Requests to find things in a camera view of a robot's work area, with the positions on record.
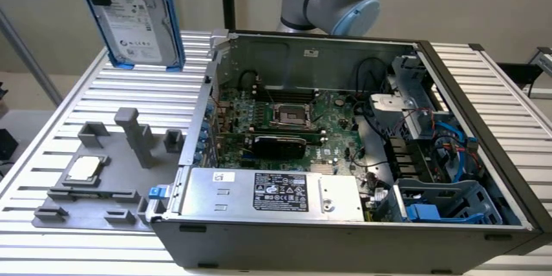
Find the workbench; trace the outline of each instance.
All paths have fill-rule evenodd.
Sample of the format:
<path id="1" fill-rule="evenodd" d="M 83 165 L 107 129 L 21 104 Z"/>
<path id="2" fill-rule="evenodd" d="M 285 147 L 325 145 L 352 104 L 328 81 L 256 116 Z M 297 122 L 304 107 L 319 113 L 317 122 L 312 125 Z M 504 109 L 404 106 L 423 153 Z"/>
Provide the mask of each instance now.
<path id="1" fill-rule="evenodd" d="M 195 86 L 211 61 L 211 34 L 183 32 L 181 39 L 187 65 L 180 73 L 168 73 L 152 66 L 116 69 L 105 49 L 96 57 L 0 184 L 0 273 L 244 274 L 244 271 L 183 270 L 153 233 L 43 229 L 31 224 L 33 210 L 47 197 L 45 191 L 55 185 L 80 146 L 77 132 L 85 121 L 101 121 L 109 131 L 120 132 L 123 129 L 113 122 L 115 113 L 119 107 L 135 107 L 140 111 L 139 121 L 151 125 L 155 134 L 163 134 L 167 129 L 181 129 L 185 134 L 199 93 Z M 552 214 L 551 122 L 484 51 L 472 50 L 468 45 L 432 45 Z M 249 275 L 296 274 L 249 272 Z M 497 257 L 467 275 L 552 275 L 552 245 L 523 257 Z"/>

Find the blue drive cage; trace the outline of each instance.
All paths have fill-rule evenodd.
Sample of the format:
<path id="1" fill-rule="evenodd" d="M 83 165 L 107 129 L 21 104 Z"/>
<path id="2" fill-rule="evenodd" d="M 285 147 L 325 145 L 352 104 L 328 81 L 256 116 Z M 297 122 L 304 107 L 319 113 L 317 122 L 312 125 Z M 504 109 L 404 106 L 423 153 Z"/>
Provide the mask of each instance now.
<path id="1" fill-rule="evenodd" d="M 169 24 L 171 24 L 172 35 L 173 35 L 173 40 L 175 40 L 173 44 L 176 46 L 177 59 L 179 59 L 179 62 L 177 62 L 176 65 L 167 66 L 167 71 L 168 72 L 177 72 L 177 71 L 181 70 L 181 68 L 184 67 L 184 63 L 185 63 L 184 47 L 183 47 L 181 39 L 180 39 L 180 29 L 179 29 L 180 24 L 179 24 L 179 18 L 177 18 L 177 14 L 176 14 L 176 8 L 175 8 L 173 0 L 163 0 L 163 1 L 165 2 L 165 6 L 167 6 L 167 11 L 168 11 L 168 16 L 169 16 Z M 119 61 L 116 59 L 113 49 L 109 46 L 109 41 L 107 39 L 104 29 L 100 27 L 99 18 L 96 16 L 96 14 L 93 14 L 92 0 L 87 0 L 87 4 L 88 4 L 88 7 L 89 7 L 91 12 L 92 12 L 92 17 L 95 19 L 97 29 L 99 29 L 100 34 L 101 34 L 101 38 L 104 39 L 104 43 L 105 43 L 105 46 L 108 48 L 111 64 L 115 67 L 121 68 L 121 69 L 132 69 L 135 67 L 135 65 L 137 65 L 136 63 L 127 62 L 127 61 Z"/>

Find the green circuit board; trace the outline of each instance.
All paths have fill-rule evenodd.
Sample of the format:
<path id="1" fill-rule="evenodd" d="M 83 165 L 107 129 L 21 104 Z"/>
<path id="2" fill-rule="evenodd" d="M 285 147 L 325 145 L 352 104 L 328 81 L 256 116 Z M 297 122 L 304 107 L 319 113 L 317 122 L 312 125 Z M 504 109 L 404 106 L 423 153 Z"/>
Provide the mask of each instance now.
<path id="1" fill-rule="evenodd" d="M 224 119 L 232 122 L 232 133 L 221 132 L 217 136 L 219 167 L 251 168 L 283 171 L 312 171 L 323 169 L 337 175 L 353 175 L 361 172 L 351 159 L 345 156 L 345 149 L 353 154 L 361 148 L 359 133 L 353 128 L 353 103 L 345 102 L 345 95 L 337 92 L 323 92 L 313 103 L 279 103 L 256 101 L 236 89 L 223 91 L 221 103 L 232 102 L 232 109 L 225 109 Z M 335 105 L 336 100 L 343 100 L 343 106 Z M 275 106 L 291 109 L 308 109 L 309 124 L 301 127 L 312 133 L 279 132 L 272 128 Z M 248 148 L 248 140 L 255 135 L 248 131 L 255 125 L 255 131 L 264 135 L 279 137 L 297 137 L 307 140 L 304 158 L 296 160 L 256 159 Z"/>

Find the hard drive label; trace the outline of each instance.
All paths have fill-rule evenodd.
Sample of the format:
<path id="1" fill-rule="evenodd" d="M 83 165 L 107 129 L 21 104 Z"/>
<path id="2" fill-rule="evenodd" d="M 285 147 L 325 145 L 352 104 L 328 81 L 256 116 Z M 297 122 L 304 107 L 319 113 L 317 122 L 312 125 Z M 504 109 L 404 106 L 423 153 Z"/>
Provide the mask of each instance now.
<path id="1" fill-rule="evenodd" d="M 135 63 L 161 61 L 145 1 L 111 0 L 104 11 L 121 56 Z"/>
<path id="2" fill-rule="evenodd" d="M 264 211 L 309 211 L 307 176 L 255 174 L 253 208 Z"/>

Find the power supply label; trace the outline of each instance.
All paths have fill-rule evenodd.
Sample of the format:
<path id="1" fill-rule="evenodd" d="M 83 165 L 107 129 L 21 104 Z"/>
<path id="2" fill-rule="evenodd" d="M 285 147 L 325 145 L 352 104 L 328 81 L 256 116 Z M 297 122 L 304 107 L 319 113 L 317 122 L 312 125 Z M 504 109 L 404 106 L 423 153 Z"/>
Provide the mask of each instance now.
<path id="1" fill-rule="evenodd" d="M 163 61 L 145 1 L 111 0 L 104 12 L 121 56 L 136 63 Z"/>
<path id="2" fill-rule="evenodd" d="M 309 211 L 307 176 L 255 174 L 253 208 L 264 211 Z"/>

